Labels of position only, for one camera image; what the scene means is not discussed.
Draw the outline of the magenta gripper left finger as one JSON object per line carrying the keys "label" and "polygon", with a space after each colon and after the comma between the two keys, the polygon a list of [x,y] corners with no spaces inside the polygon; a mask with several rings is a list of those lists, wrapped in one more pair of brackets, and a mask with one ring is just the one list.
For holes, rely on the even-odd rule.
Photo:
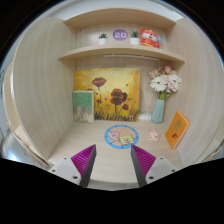
{"label": "magenta gripper left finger", "polygon": [[89,184],[95,158],[96,145],[89,146],[71,157],[73,164],[81,175],[80,185],[82,187],[87,187]]}

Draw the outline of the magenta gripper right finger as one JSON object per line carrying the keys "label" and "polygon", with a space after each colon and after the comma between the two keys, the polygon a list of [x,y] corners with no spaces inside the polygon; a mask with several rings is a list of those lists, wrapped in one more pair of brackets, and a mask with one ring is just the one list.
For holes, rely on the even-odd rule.
{"label": "magenta gripper right finger", "polygon": [[132,144],[131,145],[131,158],[138,181],[138,185],[143,187],[147,184],[146,175],[151,169],[156,157],[145,151],[144,149]]}

